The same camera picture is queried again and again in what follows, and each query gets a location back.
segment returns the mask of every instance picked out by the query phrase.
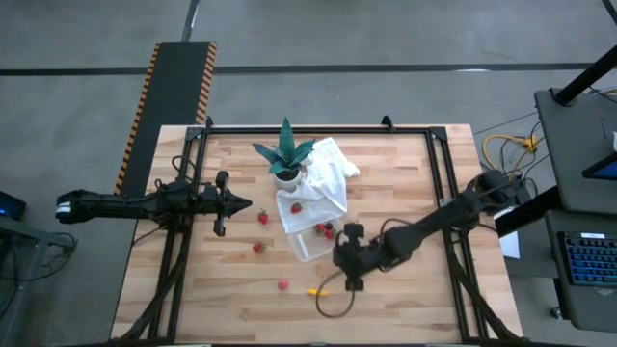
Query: potted plant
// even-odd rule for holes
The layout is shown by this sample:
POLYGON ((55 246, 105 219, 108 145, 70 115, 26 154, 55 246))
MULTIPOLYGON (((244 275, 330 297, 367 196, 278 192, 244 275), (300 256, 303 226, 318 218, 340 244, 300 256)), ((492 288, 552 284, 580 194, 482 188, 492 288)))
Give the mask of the potted plant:
POLYGON ((302 180, 302 161, 312 152, 315 140, 309 140, 297 147, 293 140, 293 131, 287 117, 282 121, 279 145, 272 149, 253 144, 257 153, 261 154, 271 164, 270 174, 274 175, 274 183, 279 189, 293 192, 302 180))

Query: green leaf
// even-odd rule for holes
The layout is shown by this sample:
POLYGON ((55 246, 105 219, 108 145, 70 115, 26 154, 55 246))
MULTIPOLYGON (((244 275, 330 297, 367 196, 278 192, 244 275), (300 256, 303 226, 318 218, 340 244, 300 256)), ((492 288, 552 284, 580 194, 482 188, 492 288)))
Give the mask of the green leaf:
POLYGON ((305 158, 312 152, 312 145, 314 143, 315 140, 308 140, 299 144, 294 152, 294 157, 291 164, 300 164, 301 161, 305 160, 305 158))
POLYGON ((274 150, 260 144, 253 144, 253 148, 257 151, 257 153, 266 158, 270 164, 274 164, 279 161, 279 156, 274 150))
POLYGON ((287 117, 282 121, 281 133, 279 134, 279 149, 284 153, 285 157, 293 158, 293 152, 296 144, 293 141, 293 130, 287 117))
POLYGON ((279 156, 279 158, 281 158, 281 160, 283 162, 288 162, 289 158, 287 158, 287 156, 285 155, 285 153, 282 152, 282 150, 276 146, 272 146, 272 150, 274 150, 277 155, 279 156))
POLYGON ((280 174, 290 171, 282 162, 276 162, 270 167, 270 174, 280 174))

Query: black and yellow striped ramp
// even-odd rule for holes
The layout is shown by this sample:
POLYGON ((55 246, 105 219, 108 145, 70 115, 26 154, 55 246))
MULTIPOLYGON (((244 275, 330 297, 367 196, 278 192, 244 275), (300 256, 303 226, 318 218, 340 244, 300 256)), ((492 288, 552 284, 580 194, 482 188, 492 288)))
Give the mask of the black and yellow striped ramp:
POLYGON ((142 196, 161 125, 204 124, 216 43, 154 47, 114 193, 142 196))

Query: butcher block tabletop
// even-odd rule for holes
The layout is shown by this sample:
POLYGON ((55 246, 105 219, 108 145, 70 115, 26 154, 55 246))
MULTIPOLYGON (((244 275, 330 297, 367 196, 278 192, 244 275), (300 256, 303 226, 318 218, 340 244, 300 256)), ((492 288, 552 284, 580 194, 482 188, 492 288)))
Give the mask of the butcher block tabletop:
MULTIPOLYGON (((182 151, 186 128, 161 127, 148 192, 155 191, 156 178, 163 182, 175 179, 177 172, 171 161, 182 151)), ((468 125, 445 128, 462 190, 481 172, 473 136, 468 125)), ((437 208, 424 136, 302 134, 295 139, 298 144, 330 136, 360 169, 359 176, 347 179, 345 218, 363 224, 367 238, 377 235, 382 222, 389 217, 414 222, 437 208)), ((277 142, 278 136, 274 134, 207 137, 201 181, 213 182, 216 173, 225 170, 230 176, 230 191, 252 200, 253 205, 226 219, 225 237, 213 233, 215 217, 196 216, 175 342, 460 342, 439 232, 424 240, 406 263, 385 274, 375 271, 365 276, 364 291, 357 293, 353 308, 345 317, 328 319, 317 312, 314 297, 307 290, 316 288, 337 268, 332 263, 332 254, 310 262, 300 261, 283 232, 275 202, 276 188, 268 174, 269 163, 252 146, 277 142), (266 225, 257 220, 261 209, 269 216, 266 225), (259 241, 265 245, 263 253, 253 250, 253 244, 259 241), (286 290, 279 290, 279 280, 288 280, 286 290)), ((445 195, 449 196, 439 142, 436 146, 445 195)), ((154 222, 140 221, 135 238, 154 228, 154 222)), ((156 231, 132 248, 112 336, 128 330, 154 296, 165 232, 156 231)), ((497 235, 478 227, 469 234, 469 243, 482 295, 513 333, 522 334, 497 235)), ((351 295, 344 289, 344 277, 333 280, 325 289, 329 295, 320 300, 322 308, 329 313, 344 310, 351 295)), ((168 312, 163 309, 161 332, 167 327, 168 312)), ((469 298, 466 312, 474 335, 469 298)))

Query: succulent plant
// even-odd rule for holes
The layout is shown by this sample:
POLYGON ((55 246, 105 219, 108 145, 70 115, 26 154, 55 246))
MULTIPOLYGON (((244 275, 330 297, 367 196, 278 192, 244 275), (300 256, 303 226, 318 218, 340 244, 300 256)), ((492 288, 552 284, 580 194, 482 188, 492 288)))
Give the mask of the succulent plant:
POLYGON ((302 142, 296 147, 291 124, 287 117, 285 117, 282 121, 278 146, 273 146, 270 149, 264 145, 253 144, 253 147, 257 153, 270 162, 270 174, 283 174, 300 169, 300 163, 312 152, 312 145, 314 143, 315 140, 309 140, 302 142))

